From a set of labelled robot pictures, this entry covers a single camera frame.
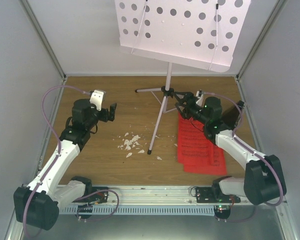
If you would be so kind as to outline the red sheet music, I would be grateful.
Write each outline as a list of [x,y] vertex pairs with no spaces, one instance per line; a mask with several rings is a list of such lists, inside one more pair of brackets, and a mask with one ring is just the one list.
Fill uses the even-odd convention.
[[183,170],[187,173],[224,176],[227,174],[224,151],[215,145],[206,145],[183,153]]
[[193,151],[195,148],[203,148],[212,143],[206,139],[203,132],[199,130],[203,124],[195,123],[193,125],[191,119],[183,119],[178,114],[178,133],[177,133],[177,160],[183,164],[183,153],[185,151]]

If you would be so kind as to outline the black metronome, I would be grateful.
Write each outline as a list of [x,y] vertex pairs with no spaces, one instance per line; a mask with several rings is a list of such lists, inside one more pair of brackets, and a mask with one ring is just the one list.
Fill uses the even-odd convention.
[[232,106],[222,113],[221,119],[231,130],[234,130],[237,125],[239,114],[238,109],[235,106]]

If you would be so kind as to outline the white tripod music stand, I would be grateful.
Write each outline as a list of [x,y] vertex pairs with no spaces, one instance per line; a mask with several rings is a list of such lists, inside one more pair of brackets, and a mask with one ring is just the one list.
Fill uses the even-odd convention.
[[224,73],[250,7],[248,0],[117,0],[120,50],[167,62],[159,113],[167,111],[173,64]]

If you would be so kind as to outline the clear plastic metronome cover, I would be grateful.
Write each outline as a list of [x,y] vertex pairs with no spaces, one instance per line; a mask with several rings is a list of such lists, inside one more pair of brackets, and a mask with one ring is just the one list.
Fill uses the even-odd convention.
[[238,118],[237,118],[237,122],[236,122],[236,127],[240,127],[243,123],[243,118],[244,118],[244,112],[245,112],[245,107],[246,107],[246,104],[245,102],[243,102],[242,100],[238,101],[237,102],[237,105],[240,109],[240,113],[238,115]]

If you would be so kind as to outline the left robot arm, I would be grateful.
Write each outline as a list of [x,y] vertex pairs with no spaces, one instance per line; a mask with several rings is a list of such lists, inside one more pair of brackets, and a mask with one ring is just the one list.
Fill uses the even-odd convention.
[[70,182],[58,188],[58,184],[73,160],[87,144],[92,129],[98,122],[114,121],[117,104],[98,109],[89,99],[76,100],[72,115],[67,119],[59,142],[38,175],[24,187],[18,187],[13,194],[16,220],[30,226],[50,230],[56,223],[60,210],[72,202],[93,202],[92,181],[75,176]]

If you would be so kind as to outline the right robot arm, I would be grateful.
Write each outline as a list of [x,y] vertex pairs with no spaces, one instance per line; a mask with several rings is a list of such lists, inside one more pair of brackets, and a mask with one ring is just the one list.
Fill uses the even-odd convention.
[[208,93],[204,104],[202,96],[192,92],[174,92],[175,106],[185,120],[199,121],[207,140],[228,153],[245,171],[244,178],[226,176],[212,184],[211,196],[218,203],[229,196],[247,198],[257,206],[279,206],[287,193],[281,161],[276,155],[257,151],[236,135],[237,124],[225,122],[221,104],[222,95]]

